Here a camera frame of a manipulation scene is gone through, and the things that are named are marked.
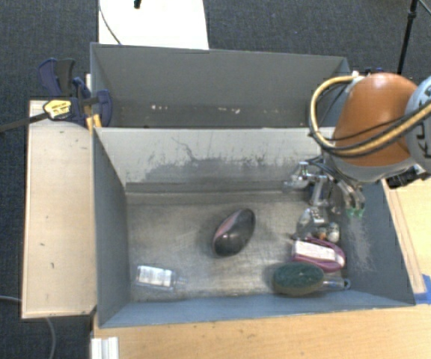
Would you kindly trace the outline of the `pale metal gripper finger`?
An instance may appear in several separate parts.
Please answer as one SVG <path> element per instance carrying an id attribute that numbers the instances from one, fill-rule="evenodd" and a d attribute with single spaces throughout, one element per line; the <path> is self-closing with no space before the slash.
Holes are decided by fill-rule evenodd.
<path id="1" fill-rule="evenodd" d="M 294 239 L 316 237 L 328 226 L 326 211 L 319 207 L 309 207 L 299 217 L 296 224 Z"/>
<path id="2" fill-rule="evenodd" d="M 327 242 L 339 242 L 340 226 L 335 222 L 320 227 L 317 230 L 317 238 Z"/>

